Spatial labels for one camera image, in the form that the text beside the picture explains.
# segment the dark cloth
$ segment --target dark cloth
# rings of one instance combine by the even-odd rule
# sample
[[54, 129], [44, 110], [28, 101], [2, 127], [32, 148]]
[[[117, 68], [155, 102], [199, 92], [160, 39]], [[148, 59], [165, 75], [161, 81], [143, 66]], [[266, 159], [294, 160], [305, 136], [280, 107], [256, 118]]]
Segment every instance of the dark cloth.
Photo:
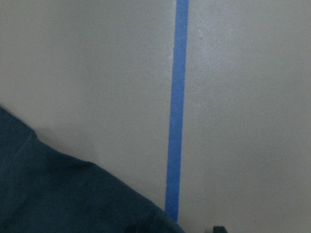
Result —
[[97, 165], [53, 150], [0, 108], [1, 233], [183, 233]]

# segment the blue line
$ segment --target blue line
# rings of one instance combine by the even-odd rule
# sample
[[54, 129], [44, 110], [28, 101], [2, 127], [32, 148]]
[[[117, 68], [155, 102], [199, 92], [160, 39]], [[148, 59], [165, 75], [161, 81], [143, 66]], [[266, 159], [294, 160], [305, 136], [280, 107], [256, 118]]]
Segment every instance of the blue line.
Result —
[[189, 0], [177, 0], [165, 211], [178, 220]]

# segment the gray floor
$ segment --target gray floor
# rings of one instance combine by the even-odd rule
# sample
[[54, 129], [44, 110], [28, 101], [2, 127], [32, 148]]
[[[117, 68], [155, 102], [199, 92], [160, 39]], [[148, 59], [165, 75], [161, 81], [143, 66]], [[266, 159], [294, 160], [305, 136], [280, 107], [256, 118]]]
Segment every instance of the gray floor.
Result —
[[[0, 104], [164, 207], [175, 1], [0, 0]], [[179, 223], [311, 228], [311, 2], [192, 0]]]

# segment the floor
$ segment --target floor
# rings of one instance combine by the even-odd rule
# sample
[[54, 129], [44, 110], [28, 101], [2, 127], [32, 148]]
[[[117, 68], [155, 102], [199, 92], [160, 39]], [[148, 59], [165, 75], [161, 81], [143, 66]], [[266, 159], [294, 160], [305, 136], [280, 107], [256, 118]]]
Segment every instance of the floor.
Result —
[[[0, 104], [164, 208], [176, 2], [0, 2]], [[190, 0], [185, 232], [310, 231], [310, 25], [309, 0]]]

